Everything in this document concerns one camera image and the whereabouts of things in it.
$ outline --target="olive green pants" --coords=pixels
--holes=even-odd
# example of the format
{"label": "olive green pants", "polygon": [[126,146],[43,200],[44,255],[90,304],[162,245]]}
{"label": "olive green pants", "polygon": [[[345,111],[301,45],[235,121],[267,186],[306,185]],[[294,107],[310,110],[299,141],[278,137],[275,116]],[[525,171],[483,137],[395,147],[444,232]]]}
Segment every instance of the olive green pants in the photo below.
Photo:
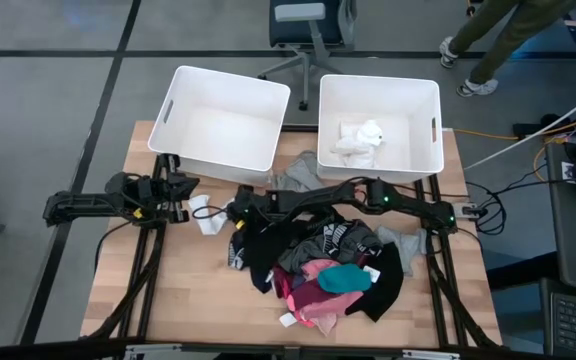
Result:
{"label": "olive green pants", "polygon": [[492,79],[515,50],[575,8],[576,0],[486,0],[452,40],[450,52],[459,55],[468,50],[515,7],[492,48],[470,73],[471,82],[483,84]]}

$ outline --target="wooden table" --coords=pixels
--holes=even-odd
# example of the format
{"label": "wooden table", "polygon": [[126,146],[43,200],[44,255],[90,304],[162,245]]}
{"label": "wooden table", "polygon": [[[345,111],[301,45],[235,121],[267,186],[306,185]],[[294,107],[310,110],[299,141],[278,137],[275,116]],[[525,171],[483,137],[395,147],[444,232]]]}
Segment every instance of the wooden table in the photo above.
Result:
{"label": "wooden table", "polygon": [[[124,171],[151,173],[155,154],[148,149],[147,141],[152,126],[150,121],[140,121],[135,125]],[[314,133],[282,133],[274,170],[282,172],[299,153],[305,149],[314,150],[316,145]],[[444,131],[444,154],[445,170],[438,176],[441,192],[466,194],[452,131]],[[193,194],[210,194],[210,204],[221,206],[234,196],[236,186],[226,181],[202,178]],[[373,228],[381,224],[413,233],[419,227],[419,219],[400,213],[366,216],[350,206],[339,206],[338,210],[348,219],[364,219]],[[121,221],[112,220],[109,226]],[[459,221],[459,227],[475,231],[474,225],[468,221]],[[414,277],[405,278],[399,298],[379,322],[374,323],[363,312],[358,312],[340,318],[330,335],[324,337],[316,328],[309,329],[299,324],[284,328],[278,319],[287,311],[285,302],[272,292],[261,294],[251,284],[247,270],[237,271],[227,266],[228,241],[233,229],[234,226],[228,222],[219,235],[202,236],[194,220],[167,227],[148,340],[257,345],[438,346],[424,257],[414,259]],[[127,226],[106,239],[82,335],[96,330],[124,295],[138,232],[138,228]],[[478,243],[467,234],[457,233],[450,236],[450,244],[461,300],[486,334],[501,344]],[[456,343],[452,312],[445,299],[443,305],[449,340]],[[140,309],[141,300],[138,299],[130,334],[136,333]]]}

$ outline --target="chair base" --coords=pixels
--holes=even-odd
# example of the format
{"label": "chair base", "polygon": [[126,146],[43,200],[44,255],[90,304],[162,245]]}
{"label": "chair base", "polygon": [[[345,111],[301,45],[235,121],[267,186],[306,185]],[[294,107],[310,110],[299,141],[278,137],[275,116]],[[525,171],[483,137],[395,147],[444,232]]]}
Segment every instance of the chair base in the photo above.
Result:
{"label": "chair base", "polygon": [[317,57],[314,54],[309,54],[305,52],[297,52],[297,56],[294,56],[290,59],[286,59],[280,62],[277,65],[274,65],[257,75],[257,78],[266,80],[266,75],[275,73],[277,71],[281,71],[284,69],[289,69],[296,66],[302,66],[304,71],[304,92],[302,101],[299,102],[299,110],[306,111],[308,110],[308,84],[310,83],[310,67],[316,66],[327,70],[334,74],[341,74],[342,72],[335,67],[331,66],[327,62],[323,60],[317,60]]}

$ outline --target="gray towel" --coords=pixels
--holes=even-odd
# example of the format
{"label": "gray towel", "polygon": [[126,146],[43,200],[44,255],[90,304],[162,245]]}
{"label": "gray towel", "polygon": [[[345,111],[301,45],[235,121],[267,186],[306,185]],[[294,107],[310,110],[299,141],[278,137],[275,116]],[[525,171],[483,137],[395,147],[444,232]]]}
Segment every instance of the gray towel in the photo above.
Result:
{"label": "gray towel", "polygon": [[324,185],[317,178],[317,154],[304,151],[286,168],[284,174],[275,175],[272,188],[305,192],[321,189]]}
{"label": "gray towel", "polygon": [[412,276],[412,266],[410,266],[412,258],[419,254],[426,255],[426,230],[417,229],[414,235],[408,235],[379,226],[375,233],[384,244],[392,242],[397,245],[401,268],[406,276]]}

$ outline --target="bin handle cutout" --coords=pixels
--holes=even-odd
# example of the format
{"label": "bin handle cutout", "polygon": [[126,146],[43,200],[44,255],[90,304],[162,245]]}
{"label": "bin handle cutout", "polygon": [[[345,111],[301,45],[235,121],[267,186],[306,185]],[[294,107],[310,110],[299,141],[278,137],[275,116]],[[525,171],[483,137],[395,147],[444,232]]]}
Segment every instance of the bin handle cutout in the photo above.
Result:
{"label": "bin handle cutout", "polygon": [[437,142],[437,138],[439,137],[439,130],[437,129],[437,121],[435,118],[432,118],[432,142]]}
{"label": "bin handle cutout", "polygon": [[170,113],[172,112],[172,106],[175,104],[175,102],[170,99],[170,102],[168,103],[168,109],[166,109],[166,115],[164,115],[164,119],[163,122],[164,124],[168,122],[168,117],[170,116]]}

